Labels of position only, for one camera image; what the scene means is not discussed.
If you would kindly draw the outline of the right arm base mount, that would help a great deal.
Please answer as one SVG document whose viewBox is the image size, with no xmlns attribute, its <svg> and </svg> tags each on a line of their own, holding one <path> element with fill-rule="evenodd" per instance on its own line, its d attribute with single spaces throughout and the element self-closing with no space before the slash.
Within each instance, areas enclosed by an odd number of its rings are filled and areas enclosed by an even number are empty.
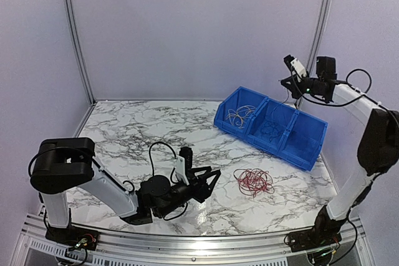
<svg viewBox="0 0 399 266">
<path fill-rule="evenodd" d="M 288 233 L 284 238 L 284 243 L 291 248 L 292 252 L 300 252 L 336 244 L 341 240 L 340 233 L 318 235 L 312 229 L 305 229 Z"/>
</svg>

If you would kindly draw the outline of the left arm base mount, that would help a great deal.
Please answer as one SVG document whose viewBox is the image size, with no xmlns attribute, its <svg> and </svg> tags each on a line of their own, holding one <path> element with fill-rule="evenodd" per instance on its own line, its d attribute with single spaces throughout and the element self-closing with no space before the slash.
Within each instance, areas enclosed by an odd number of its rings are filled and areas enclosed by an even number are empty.
<svg viewBox="0 0 399 266">
<path fill-rule="evenodd" d="M 46 239 L 75 249 L 95 250 L 99 241 L 99 231 L 70 226 L 66 229 L 50 227 Z"/>
</svg>

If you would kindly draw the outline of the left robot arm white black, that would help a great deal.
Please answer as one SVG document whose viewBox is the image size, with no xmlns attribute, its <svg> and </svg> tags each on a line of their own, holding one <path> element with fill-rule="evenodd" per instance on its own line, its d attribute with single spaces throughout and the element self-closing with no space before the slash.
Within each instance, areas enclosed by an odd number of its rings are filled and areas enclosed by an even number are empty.
<svg viewBox="0 0 399 266">
<path fill-rule="evenodd" d="M 95 158 L 95 143 L 90 138 L 57 138 L 40 144 L 27 170 L 46 208 L 48 230 L 63 243 L 74 244 L 79 231 L 72 225 L 66 191 L 83 189 L 133 226 L 150 224 L 154 217 L 170 221 L 170 213 L 186 208 L 190 200 L 205 202 L 221 176 L 218 169 L 194 168 L 192 162 L 192 149 L 182 147 L 173 153 L 175 181 L 152 174 L 139 189 L 128 189 L 127 181 L 121 182 Z"/>
</svg>

